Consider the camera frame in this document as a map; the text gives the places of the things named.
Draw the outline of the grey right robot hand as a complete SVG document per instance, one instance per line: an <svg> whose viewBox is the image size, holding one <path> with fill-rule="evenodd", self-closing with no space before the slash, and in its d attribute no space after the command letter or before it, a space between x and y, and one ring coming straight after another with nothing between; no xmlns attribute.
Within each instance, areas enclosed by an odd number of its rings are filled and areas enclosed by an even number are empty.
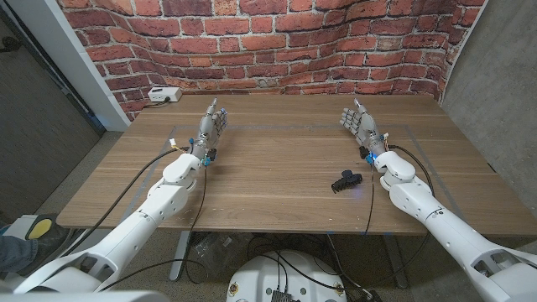
<svg viewBox="0 0 537 302"><path fill-rule="evenodd" d="M367 108L355 98L355 109L345 107L341 114L340 124L357 140L360 147L368 151L368 156L376 159L386 152L383 135L378 131L377 124Z"/></svg>

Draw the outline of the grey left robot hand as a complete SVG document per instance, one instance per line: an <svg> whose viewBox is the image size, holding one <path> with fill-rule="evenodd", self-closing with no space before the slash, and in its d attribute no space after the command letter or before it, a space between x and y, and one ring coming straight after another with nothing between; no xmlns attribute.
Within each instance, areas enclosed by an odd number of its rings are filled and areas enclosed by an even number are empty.
<svg viewBox="0 0 537 302"><path fill-rule="evenodd" d="M218 99L215 97L200 121L197 137L190 148L190 153L199 160L216 149L219 139L227 126L227 111L217 108Z"/></svg>

